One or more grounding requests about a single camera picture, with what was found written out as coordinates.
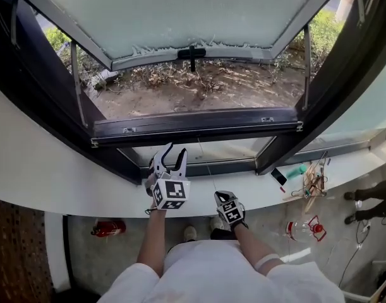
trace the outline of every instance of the red fire extinguisher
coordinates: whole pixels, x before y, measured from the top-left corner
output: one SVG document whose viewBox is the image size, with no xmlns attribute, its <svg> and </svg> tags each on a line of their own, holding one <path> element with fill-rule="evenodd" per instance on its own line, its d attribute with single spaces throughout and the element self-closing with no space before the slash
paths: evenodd
<svg viewBox="0 0 386 303">
<path fill-rule="evenodd" d="M 96 221 L 93 230 L 90 232 L 97 237 L 108 237 L 125 233 L 126 226 L 122 220 Z"/>
</svg>

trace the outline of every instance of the wristband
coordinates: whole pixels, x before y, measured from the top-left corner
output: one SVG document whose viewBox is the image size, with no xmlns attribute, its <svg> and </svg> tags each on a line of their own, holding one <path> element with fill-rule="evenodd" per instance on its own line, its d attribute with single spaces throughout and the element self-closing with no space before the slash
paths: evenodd
<svg viewBox="0 0 386 303">
<path fill-rule="evenodd" d="M 236 221 L 234 223 L 231 224 L 231 231 L 234 232 L 235 228 L 240 225 L 240 224 L 243 224 L 247 229 L 249 229 L 249 226 L 246 224 L 245 221 L 243 220 L 239 220 L 239 221 Z"/>
<path fill-rule="evenodd" d="M 269 254 L 267 256 L 264 256 L 256 263 L 255 270 L 258 271 L 267 261 L 270 261 L 272 259 L 280 259 L 280 256 L 277 254 Z"/>
<path fill-rule="evenodd" d="M 157 210 L 157 207 L 156 207 L 156 206 L 153 207 L 153 208 L 146 209 L 146 210 L 145 210 L 145 213 L 146 213 L 147 215 L 150 215 L 150 213 L 151 213 L 152 211 L 155 211 L 155 210 Z"/>
</svg>

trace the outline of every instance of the sleeve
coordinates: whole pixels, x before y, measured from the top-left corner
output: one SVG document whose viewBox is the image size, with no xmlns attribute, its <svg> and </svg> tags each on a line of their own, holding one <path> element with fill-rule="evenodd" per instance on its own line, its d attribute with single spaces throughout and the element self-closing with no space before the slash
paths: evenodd
<svg viewBox="0 0 386 303">
<path fill-rule="evenodd" d="M 145 264 L 124 270 L 98 303 L 140 303 L 159 282 L 159 276 Z"/>
<path fill-rule="evenodd" d="M 267 274 L 286 302 L 344 303 L 342 291 L 326 278 L 316 263 L 279 265 Z"/>
</svg>

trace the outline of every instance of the window latch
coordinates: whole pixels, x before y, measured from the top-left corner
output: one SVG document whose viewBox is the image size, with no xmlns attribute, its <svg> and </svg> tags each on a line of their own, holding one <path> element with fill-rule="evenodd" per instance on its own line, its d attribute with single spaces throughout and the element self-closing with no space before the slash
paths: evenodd
<svg viewBox="0 0 386 303">
<path fill-rule="evenodd" d="M 195 59 L 205 57 L 205 54 L 205 48 L 190 46 L 188 49 L 178 51 L 178 59 L 189 59 L 191 72 L 195 72 Z"/>
</svg>

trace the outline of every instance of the white shoe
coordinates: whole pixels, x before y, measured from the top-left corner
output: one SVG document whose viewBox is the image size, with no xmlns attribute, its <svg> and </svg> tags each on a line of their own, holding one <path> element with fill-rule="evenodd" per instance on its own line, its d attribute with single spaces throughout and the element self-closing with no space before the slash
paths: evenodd
<svg viewBox="0 0 386 303">
<path fill-rule="evenodd" d="M 188 242 L 190 240 L 197 240 L 197 231 L 192 225 L 189 225 L 184 230 L 184 242 Z"/>
<path fill-rule="evenodd" d="M 224 223 L 222 222 L 222 219 L 218 216 L 211 218 L 210 221 L 210 227 L 211 232 L 214 231 L 214 229 L 224 229 Z"/>
</svg>

